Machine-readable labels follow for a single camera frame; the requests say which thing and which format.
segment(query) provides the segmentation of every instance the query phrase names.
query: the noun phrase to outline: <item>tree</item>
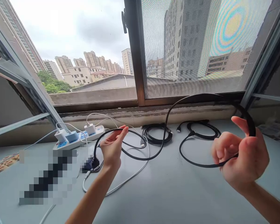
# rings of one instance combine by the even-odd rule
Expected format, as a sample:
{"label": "tree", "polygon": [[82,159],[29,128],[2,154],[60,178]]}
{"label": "tree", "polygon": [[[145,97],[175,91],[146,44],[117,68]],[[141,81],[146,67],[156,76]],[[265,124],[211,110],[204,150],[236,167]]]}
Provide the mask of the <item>tree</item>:
{"label": "tree", "polygon": [[72,89],[68,83],[53,79],[47,71],[39,71],[38,76],[46,88],[47,93],[65,93]]}

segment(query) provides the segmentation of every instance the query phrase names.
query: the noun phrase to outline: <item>power strip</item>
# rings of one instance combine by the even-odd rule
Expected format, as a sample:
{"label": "power strip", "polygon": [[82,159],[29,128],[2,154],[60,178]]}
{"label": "power strip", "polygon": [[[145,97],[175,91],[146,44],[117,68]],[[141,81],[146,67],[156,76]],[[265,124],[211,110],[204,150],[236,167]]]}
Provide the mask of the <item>power strip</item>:
{"label": "power strip", "polygon": [[[86,135],[87,141],[93,141],[95,139],[98,139],[104,132],[105,132],[105,128],[103,125],[97,126],[96,132],[89,136],[86,131],[83,131],[83,133]],[[54,145],[53,150],[71,150],[71,149],[74,149],[81,145],[86,144],[86,141],[82,142],[81,140],[85,141],[85,136],[80,132],[79,138],[77,140],[72,141],[72,142],[69,142],[68,140],[66,140],[66,142],[58,141]]]}

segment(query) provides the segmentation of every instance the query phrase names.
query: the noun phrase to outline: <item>window latch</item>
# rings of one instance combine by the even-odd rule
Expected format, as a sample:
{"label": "window latch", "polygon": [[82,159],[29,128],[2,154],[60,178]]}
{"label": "window latch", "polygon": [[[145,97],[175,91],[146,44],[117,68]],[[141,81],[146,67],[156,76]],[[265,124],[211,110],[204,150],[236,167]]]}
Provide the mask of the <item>window latch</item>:
{"label": "window latch", "polygon": [[124,11],[121,11],[121,20],[122,20],[122,25],[124,27],[124,33],[127,33],[127,24],[126,24],[126,11],[125,11],[125,8],[124,8]]}

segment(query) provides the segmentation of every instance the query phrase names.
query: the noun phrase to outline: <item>hand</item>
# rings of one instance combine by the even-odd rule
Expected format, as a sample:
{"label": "hand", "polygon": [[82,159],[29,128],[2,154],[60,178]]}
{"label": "hand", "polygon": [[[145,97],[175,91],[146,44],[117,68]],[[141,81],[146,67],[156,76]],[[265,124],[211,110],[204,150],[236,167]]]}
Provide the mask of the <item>hand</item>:
{"label": "hand", "polygon": [[239,193],[254,184],[264,173],[269,163],[267,147],[262,133],[256,128],[256,137],[249,137],[247,121],[233,116],[231,120],[240,127],[246,137],[240,137],[229,132],[223,132],[212,145],[212,157],[218,164],[236,153],[237,158],[232,158],[220,170],[225,180]]}
{"label": "hand", "polygon": [[112,166],[116,169],[119,169],[121,165],[121,144],[124,137],[128,133],[128,127],[124,125],[119,128],[123,128],[123,130],[112,132],[105,140],[100,143],[100,147],[104,156],[104,167]]}

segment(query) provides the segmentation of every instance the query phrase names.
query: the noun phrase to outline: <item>table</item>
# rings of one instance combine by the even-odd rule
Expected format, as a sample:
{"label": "table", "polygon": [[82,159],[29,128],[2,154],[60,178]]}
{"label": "table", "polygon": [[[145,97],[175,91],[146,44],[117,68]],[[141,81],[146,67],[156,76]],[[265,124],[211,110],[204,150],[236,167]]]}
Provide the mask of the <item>table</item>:
{"label": "table", "polygon": [[[241,130],[229,120],[211,121],[221,132],[229,131],[244,137]],[[196,167],[179,154],[179,144],[189,133],[186,125],[177,133],[177,125],[169,125],[174,132],[172,141],[158,157],[148,162],[144,170],[127,182],[114,194],[106,197],[94,223],[265,223],[266,220],[224,180],[218,168]],[[201,134],[212,134],[206,127],[193,125]],[[154,137],[161,137],[162,131],[153,130]],[[140,139],[129,133],[127,143],[136,144]],[[280,200],[280,142],[265,137],[270,164],[258,183]],[[14,164],[0,173],[0,217],[6,223],[39,223],[50,208],[47,205],[18,205],[19,192],[33,183],[33,177],[40,170],[48,168],[48,152],[54,143],[37,144],[28,149],[25,164]],[[210,155],[212,141],[191,139],[184,143],[186,157],[204,164],[213,163]],[[151,155],[159,146],[150,145]],[[19,151],[25,146],[9,148]],[[78,149],[80,155],[87,154],[86,148]],[[136,156],[144,156],[135,149],[128,150]],[[33,152],[38,158],[29,158]],[[136,161],[121,154],[122,165],[111,185],[113,189],[129,178],[144,161]],[[88,188],[97,174],[90,174],[85,187]],[[62,204],[58,204],[45,223],[64,223],[84,195],[80,174],[72,189],[67,191]]]}

